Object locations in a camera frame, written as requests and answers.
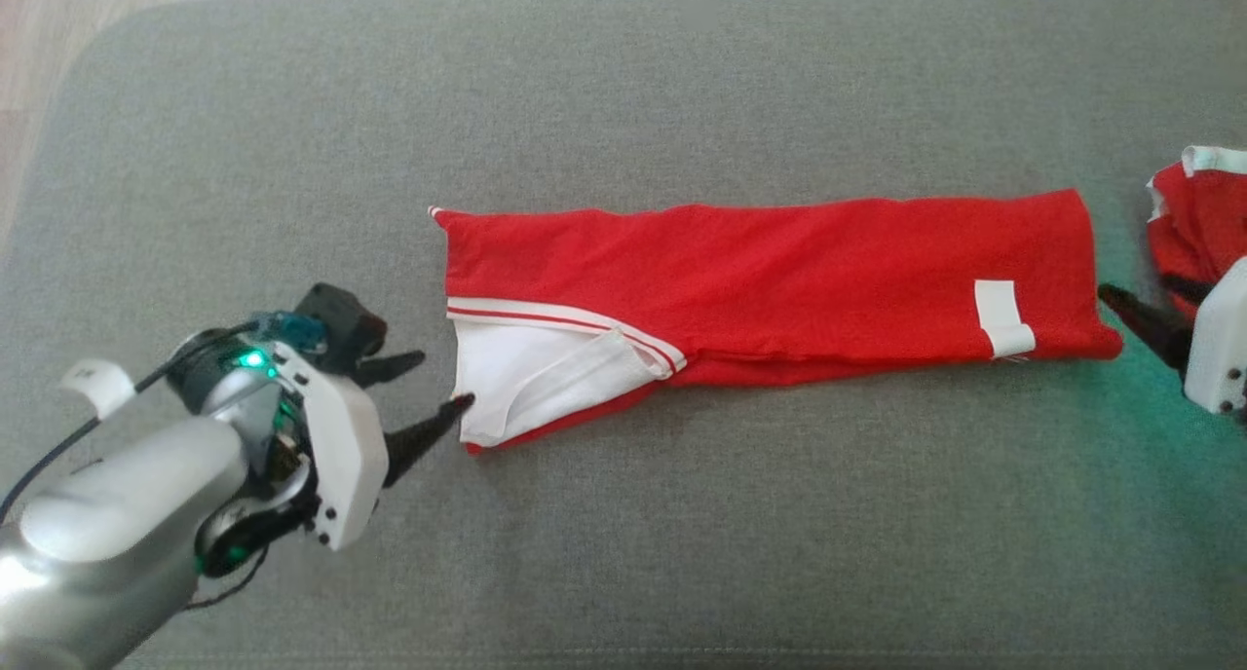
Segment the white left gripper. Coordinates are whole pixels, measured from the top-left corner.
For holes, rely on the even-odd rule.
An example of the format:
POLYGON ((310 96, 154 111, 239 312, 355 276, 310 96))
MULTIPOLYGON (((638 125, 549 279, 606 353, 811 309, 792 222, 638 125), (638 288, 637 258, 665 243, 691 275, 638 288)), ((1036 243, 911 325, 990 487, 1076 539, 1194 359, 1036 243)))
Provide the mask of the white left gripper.
POLYGON ((358 540, 384 488, 405 477, 473 408, 454 396, 418 425, 383 434, 370 396, 419 367, 421 351, 360 361, 355 381, 258 332, 209 329, 170 356, 170 389, 241 442, 244 483, 200 527, 201 576, 229 576, 272 541, 312 532, 330 550, 358 540))

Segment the grey fabric sofa seat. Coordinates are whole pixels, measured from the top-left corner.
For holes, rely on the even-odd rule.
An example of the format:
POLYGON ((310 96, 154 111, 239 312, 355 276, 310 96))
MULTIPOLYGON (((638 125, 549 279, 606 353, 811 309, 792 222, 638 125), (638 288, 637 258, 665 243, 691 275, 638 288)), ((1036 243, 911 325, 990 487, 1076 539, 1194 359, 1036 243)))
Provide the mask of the grey fabric sofa seat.
MULTIPOLYGON (((0 497, 136 376, 325 279, 454 382, 428 205, 633 212, 1079 190, 1156 299, 1151 173, 1247 147, 1247 0, 237 0, 115 22, 0 260, 0 497)), ((125 670, 1247 670, 1247 435, 1114 362, 673 388, 278 541, 125 670)))

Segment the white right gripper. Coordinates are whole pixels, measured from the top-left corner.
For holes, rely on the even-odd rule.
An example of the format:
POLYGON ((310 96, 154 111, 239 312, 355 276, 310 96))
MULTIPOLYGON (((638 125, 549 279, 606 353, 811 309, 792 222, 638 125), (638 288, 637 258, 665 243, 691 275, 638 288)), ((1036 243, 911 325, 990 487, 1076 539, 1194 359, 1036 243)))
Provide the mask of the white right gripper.
POLYGON ((1161 274, 1176 308, 1198 308, 1193 324, 1104 283, 1097 297, 1170 369, 1186 372, 1183 396, 1213 414, 1247 408, 1247 256, 1217 282, 1161 274))

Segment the red shirt white sleeves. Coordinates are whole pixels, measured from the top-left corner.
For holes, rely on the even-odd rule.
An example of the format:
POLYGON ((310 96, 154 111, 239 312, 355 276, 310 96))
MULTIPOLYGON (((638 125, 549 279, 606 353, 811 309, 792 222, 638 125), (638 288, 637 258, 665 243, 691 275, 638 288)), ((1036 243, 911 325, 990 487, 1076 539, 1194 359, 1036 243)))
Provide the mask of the red shirt white sleeves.
POLYGON ((530 442, 662 386, 784 387, 979 362, 1110 361, 1072 190, 1011 200, 431 208, 460 442, 530 442))

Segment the red shorts white stripe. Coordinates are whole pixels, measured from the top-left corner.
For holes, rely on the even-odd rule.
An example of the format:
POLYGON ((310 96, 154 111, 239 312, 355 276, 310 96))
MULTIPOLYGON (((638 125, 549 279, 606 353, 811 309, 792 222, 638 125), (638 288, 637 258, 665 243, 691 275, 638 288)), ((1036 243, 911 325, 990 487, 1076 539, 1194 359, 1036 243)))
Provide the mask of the red shorts white stripe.
POLYGON ((1148 180, 1148 245, 1160 276, 1220 282, 1247 256, 1247 151, 1193 145, 1148 180))

